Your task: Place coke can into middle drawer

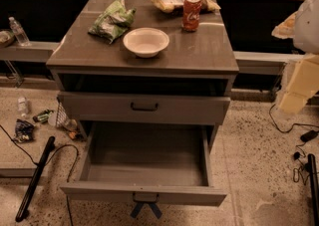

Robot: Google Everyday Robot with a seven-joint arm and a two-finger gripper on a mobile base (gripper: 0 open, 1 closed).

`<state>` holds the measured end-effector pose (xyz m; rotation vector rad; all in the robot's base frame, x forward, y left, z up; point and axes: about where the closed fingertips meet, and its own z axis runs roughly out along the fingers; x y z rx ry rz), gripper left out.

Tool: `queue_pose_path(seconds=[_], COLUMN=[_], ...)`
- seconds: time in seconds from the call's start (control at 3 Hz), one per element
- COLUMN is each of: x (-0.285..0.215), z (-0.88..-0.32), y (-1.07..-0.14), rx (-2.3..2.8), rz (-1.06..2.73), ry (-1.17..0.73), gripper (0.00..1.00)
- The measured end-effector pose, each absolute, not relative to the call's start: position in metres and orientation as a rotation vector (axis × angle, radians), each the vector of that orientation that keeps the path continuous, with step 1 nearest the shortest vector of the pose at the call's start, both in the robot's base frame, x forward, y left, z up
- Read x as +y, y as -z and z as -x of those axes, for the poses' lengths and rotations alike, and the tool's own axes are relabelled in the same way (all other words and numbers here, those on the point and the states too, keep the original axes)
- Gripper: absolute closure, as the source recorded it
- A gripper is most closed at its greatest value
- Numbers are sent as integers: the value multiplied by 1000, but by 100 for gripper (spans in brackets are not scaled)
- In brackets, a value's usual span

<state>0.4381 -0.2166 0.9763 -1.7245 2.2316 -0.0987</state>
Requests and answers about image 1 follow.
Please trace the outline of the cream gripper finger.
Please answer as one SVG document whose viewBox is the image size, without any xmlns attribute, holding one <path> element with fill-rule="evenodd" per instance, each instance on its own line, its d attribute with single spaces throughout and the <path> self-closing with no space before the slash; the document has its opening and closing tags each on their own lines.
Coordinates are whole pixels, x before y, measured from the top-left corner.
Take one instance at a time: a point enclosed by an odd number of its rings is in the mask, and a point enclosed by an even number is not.
<svg viewBox="0 0 319 226">
<path fill-rule="evenodd" d="M 286 114 L 299 113 L 319 92 L 319 55 L 306 54 L 301 60 L 290 61 L 284 69 L 278 108 Z"/>
<path fill-rule="evenodd" d="M 273 29 L 271 35 L 278 39 L 292 39 L 294 37 L 295 17 L 296 13 L 292 13 Z"/>
</svg>

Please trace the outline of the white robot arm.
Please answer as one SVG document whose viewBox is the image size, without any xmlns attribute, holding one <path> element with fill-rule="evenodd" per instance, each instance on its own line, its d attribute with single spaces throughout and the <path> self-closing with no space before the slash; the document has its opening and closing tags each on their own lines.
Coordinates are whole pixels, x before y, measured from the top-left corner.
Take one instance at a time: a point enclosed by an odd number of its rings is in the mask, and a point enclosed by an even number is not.
<svg viewBox="0 0 319 226">
<path fill-rule="evenodd" d="M 305 53 L 302 60 L 293 64 L 278 104 L 284 113 L 299 113 L 319 91 L 319 0 L 305 0 L 271 35 L 291 38 L 294 47 Z"/>
</svg>

